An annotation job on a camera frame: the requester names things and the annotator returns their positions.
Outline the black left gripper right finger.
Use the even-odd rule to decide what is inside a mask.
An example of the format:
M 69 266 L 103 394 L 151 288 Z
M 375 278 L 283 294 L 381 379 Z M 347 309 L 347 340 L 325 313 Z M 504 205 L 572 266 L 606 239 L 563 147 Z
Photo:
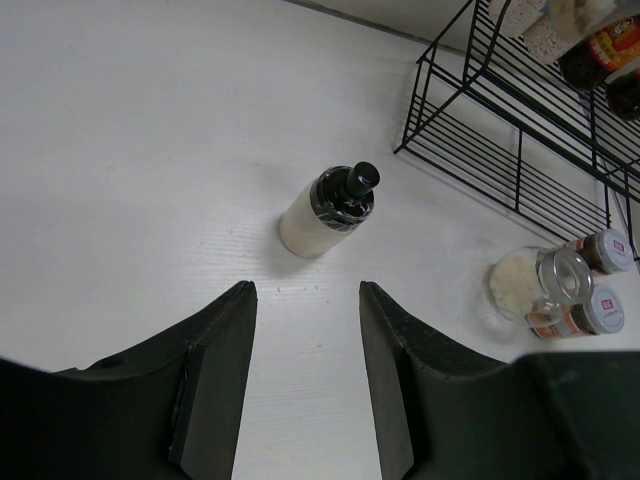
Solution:
M 386 479 L 635 479 L 639 355 L 536 353 L 504 363 L 359 289 Z

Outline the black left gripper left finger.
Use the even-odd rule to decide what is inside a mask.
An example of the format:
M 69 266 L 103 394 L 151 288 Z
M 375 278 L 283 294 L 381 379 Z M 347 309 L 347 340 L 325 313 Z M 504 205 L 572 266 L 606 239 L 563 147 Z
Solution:
M 242 281 L 86 369 L 1 363 L 5 479 L 228 479 L 257 320 Z

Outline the black-capped white powder bottle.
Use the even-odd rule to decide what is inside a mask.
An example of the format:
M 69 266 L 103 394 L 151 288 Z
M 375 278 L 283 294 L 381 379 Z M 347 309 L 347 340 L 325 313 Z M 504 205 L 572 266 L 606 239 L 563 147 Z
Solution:
M 379 182 L 379 171 L 368 162 L 325 170 L 282 215 L 283 245 L 302 258 L 325 254 L 370 217 Z

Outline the red-capped dark sauce bottle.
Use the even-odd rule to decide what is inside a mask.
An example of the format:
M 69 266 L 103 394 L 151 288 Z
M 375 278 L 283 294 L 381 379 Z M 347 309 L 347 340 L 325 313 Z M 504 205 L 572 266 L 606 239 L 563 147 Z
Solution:
M 565 82 L 592 91 L 639 56 L 639 16 L 612 23 L 591 34 L 558 60 Z

